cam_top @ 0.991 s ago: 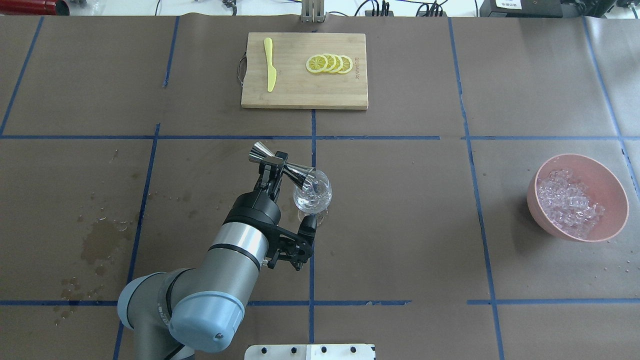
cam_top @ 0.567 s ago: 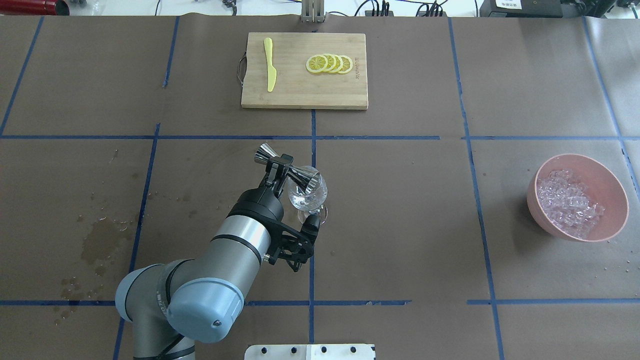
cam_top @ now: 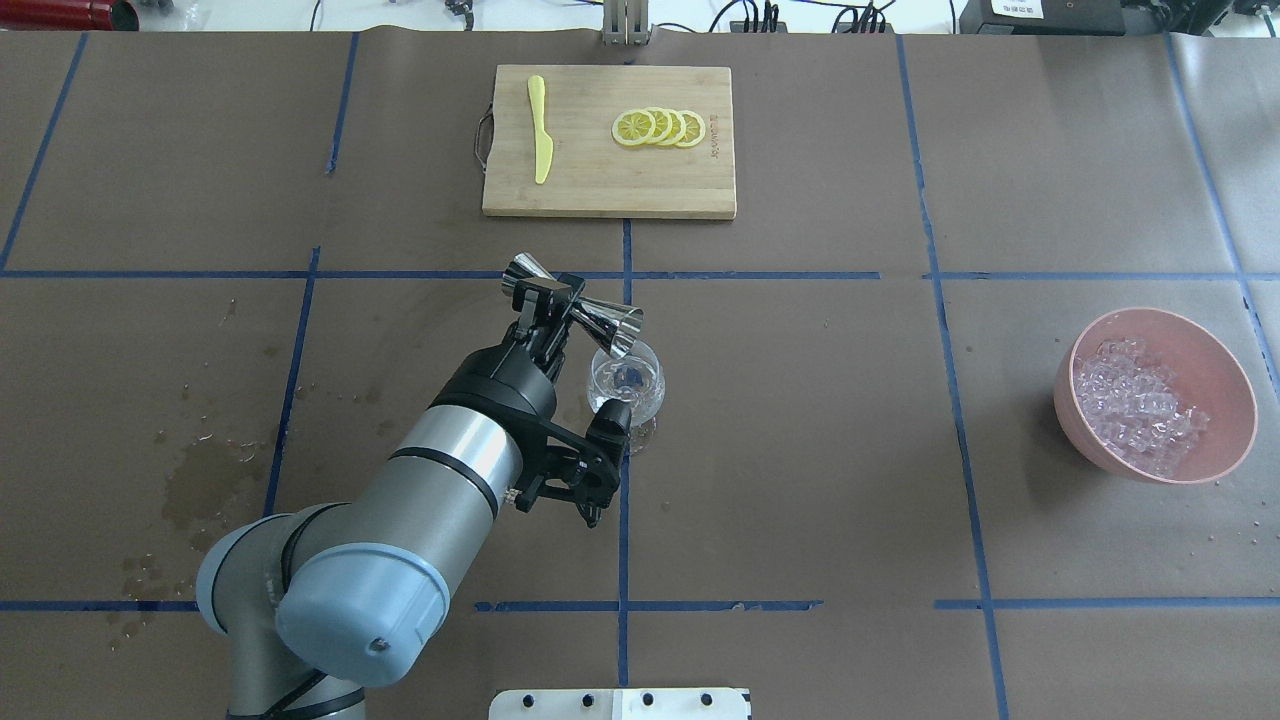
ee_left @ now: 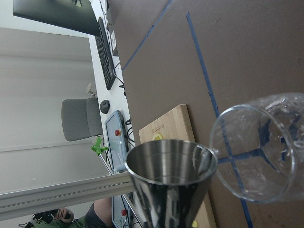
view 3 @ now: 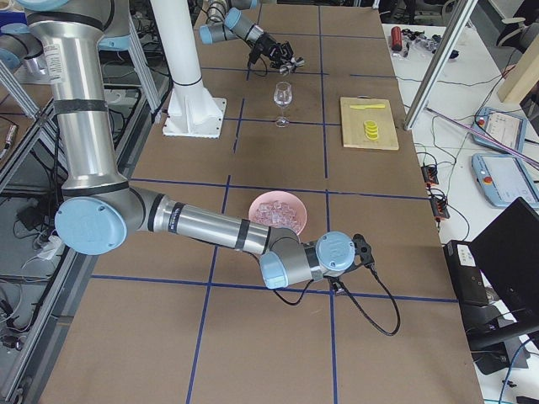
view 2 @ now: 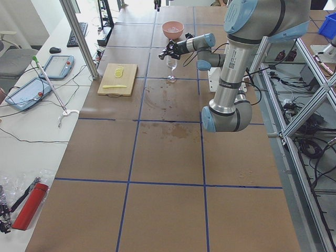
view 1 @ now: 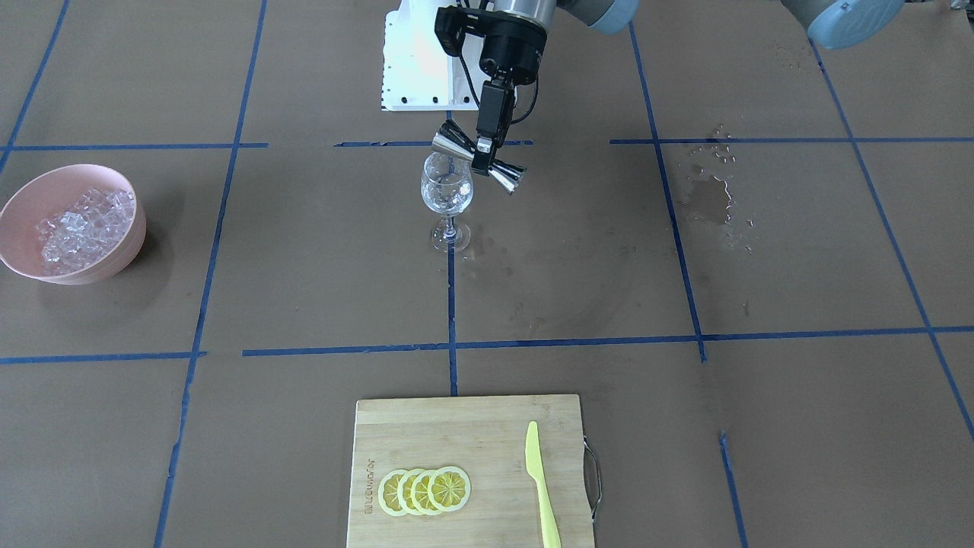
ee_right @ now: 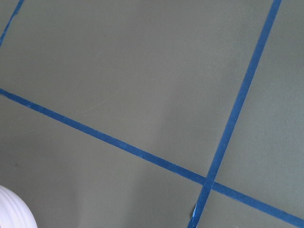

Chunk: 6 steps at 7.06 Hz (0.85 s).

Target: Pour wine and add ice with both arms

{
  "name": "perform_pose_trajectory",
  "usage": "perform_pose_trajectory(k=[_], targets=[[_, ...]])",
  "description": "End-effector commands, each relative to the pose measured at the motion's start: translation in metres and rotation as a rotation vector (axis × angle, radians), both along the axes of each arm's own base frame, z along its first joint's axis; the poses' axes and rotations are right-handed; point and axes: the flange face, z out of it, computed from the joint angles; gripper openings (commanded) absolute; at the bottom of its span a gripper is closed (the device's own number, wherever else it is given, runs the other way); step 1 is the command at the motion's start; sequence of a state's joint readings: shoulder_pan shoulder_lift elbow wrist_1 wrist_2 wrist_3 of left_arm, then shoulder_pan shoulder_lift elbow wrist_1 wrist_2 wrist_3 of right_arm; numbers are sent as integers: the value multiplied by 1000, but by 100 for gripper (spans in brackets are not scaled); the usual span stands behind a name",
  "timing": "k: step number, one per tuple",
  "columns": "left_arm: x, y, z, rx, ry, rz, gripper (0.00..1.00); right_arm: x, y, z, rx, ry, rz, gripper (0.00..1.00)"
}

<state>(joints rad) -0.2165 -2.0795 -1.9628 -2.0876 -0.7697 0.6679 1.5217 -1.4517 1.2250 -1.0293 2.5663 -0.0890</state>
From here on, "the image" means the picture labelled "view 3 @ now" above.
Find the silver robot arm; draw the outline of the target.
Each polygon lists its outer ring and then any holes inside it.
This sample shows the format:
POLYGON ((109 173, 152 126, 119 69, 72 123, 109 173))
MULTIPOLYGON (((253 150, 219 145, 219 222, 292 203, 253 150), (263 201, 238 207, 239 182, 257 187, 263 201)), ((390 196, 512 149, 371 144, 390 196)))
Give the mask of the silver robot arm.
POLYGON ((303 243, 290 229, 218 214, 131 186, 117 168, 98 51, 108 29, 128 25, 128 4, 24 1, 22 7, 29 32, 45 54, 67 158, 64 200, 55 216, 56 232, 67 246, 101 255, 135 231, 167 231, 257 255, 271 290, 354 270, 355 244, 342 232, 303 243))
POLYGON ((281 75, 287 75, 304 66, 302 57, 295 57, 288 41, 278 42, 243 11, 257 8, 258 1, 209 1, 205 24, 199 28, 200 40, 205 45, 229 40, 242 40, 250 49, 247 67, 250 69, 263 57, 269 66, 281 75))

